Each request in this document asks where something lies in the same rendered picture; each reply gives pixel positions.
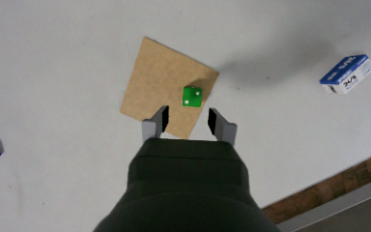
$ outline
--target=wooden floor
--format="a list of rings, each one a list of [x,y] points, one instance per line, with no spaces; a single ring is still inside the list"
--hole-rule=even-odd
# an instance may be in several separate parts
[[[371,182],[371,158],[263,209],[278,224]]]

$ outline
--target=blue label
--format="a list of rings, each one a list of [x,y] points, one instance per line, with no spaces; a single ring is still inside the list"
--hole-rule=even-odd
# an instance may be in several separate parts
[[[365,60],[367,55],[357,55],[345,57],[339,62],[330,72],[328,72],[321,80],[321,84],[339,85],[352,72],[359,68]]]

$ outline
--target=green cube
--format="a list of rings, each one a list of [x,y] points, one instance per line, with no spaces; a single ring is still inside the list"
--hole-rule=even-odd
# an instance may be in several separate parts
[[[183,90],[183,106],[201,107],[202,89],[185,87]]]

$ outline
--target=white surface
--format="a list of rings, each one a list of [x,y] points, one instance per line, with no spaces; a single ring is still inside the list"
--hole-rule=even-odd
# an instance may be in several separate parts
[[[91,231],[119,200],[141,145],[119,109],[144,36],[221,72],[190,138],[213,139],[210,106],[237,123],[260,206],[368,158],[371,80],[337,96],[319,79],[371,54],[370,12],[366,0],[1,1],[0,231]]]

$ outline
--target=cardboard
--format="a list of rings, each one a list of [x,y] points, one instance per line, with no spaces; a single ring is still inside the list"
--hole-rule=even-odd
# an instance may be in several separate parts
[[[121,112],[138,121],[169,105],[166,131],[187,139],[219,72],[162,44],[144,38],[125,92]],[[185,86],[203,90],[201,107],[183,106]]]

